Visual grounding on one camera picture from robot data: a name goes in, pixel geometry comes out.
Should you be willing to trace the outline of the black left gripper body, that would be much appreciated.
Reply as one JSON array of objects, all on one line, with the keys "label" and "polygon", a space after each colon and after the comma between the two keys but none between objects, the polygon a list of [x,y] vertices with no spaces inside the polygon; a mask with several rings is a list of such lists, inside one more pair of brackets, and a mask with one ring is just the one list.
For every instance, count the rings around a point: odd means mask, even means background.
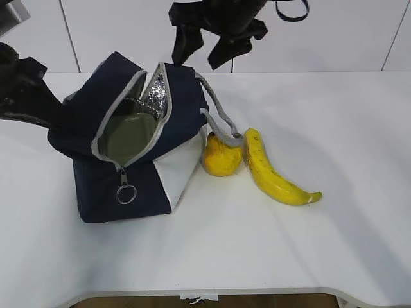
[{"label": "black left gripper body", "polygon": [[32,57],[19,58],[14,48],[1,43],[1,119],[42,119],[35,103],[47,69]]}]

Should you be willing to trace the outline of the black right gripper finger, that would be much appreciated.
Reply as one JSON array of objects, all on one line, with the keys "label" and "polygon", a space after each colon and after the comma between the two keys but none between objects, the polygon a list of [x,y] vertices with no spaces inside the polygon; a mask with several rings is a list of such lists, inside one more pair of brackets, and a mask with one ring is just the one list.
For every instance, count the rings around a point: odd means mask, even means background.
[{"label": "black right gripper finger", "polygon": [[240,36],[219,35],[218,42],[212,49],[207,60],[211,69],[217,69],[227,61],[249,53],[252,50],[253,34]]},{"label": "black right gripper finger", "polygon": [[175,45],[171,55],[174,65],[183,65],[203,45],[200,28],[187,24],[177,26]]}]

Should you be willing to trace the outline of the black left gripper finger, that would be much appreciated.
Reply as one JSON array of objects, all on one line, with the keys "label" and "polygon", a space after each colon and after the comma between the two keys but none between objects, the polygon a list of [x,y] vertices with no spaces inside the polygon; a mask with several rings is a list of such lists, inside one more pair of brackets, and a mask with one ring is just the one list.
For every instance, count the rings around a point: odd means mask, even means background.
[{"label": "black left gripper finger", "polygon": [[50,91],[46,83],[21,82],[19,120],[45,128],[70,130],[74,116]]}]

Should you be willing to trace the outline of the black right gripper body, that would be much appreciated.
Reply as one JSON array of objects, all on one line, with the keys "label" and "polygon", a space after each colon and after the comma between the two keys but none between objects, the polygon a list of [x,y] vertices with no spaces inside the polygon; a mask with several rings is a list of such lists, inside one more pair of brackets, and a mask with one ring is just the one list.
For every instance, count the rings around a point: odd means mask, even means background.
[{"label": "black right gripper body", "polygon": [[265,1],[174,2],[169,10],[171,24],[189,38],[206,30],[229,40],[253,36],[262,39],[268,32],[256,15]]}]

